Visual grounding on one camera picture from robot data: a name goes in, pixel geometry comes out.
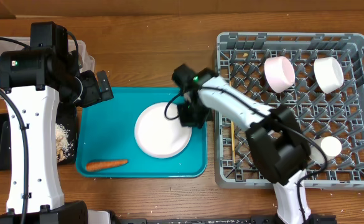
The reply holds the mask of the orange carrot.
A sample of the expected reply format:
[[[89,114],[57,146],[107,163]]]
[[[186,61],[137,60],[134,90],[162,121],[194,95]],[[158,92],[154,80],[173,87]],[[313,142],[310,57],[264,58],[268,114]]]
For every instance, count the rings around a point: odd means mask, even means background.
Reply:
[[[127,163],[128,163],[128,160],[126,160],[126,159],[115,160],[115,161],[92,161],[92,162],[89,162],[85,166],[85,169],[88,172],[95,172],[95,171],[99,171],[99,170],[105,170],[105,169],[123,166],[123,165],[126,165]]]

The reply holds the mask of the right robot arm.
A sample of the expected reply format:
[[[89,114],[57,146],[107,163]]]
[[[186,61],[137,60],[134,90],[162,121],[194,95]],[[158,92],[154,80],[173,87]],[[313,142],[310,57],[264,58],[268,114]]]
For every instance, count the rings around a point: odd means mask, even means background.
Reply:
[[[183,127],[201,128],[215,110],[234,122],[246,135],[255,168],[273,184],[278,203],[276,223],[315,223],[306,201],[304,180],[311,147],[323,156],[314,140],[303,135],[290,108],[257,102],[230,86],[213,70],[195,72],[185,64],[172,80],[185,103],[175,116]]]

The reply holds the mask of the white bowl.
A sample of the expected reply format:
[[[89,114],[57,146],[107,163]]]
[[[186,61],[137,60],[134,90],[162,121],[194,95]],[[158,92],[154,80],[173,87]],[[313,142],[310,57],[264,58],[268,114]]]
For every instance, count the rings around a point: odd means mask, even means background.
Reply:
[[[341,65],[333,57],[316,59],[314,61],[314,75],[319,88],[325,94],[340,88],[344,82]]]

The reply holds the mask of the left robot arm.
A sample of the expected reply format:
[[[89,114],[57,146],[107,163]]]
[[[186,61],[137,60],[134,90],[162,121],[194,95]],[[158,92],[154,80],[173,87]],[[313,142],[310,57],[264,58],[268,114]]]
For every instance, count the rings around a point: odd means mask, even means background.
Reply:
[[[81,72],[73,34],[54,22],[31,25],[30,42],[0,55],[0,95],[11,130],[11,188],[0,223],[117,223],[110,210],[66,202],[55,140],[58,105],[86,108],[113,98],[105,72]]]

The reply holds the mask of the pink-white bowl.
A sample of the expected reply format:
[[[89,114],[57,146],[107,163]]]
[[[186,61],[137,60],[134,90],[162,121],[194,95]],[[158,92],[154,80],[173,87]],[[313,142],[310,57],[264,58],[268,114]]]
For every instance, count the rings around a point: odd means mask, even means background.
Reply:
[[[295,81],[294,67],[284,56],[267,58],[264,63],[264,74],[270,88],[276,93],[287,90]]]

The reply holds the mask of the white round plate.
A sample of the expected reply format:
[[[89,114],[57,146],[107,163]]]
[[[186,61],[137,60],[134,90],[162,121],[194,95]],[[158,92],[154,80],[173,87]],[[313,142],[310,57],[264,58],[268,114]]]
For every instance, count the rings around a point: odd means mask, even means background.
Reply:
[[[151,157],[167,159],[178,155],[188,145],[192,128],[183,127],[178,119],[175,104],[156,103],[146,108],[138,117],[134,137],[139,148]]]

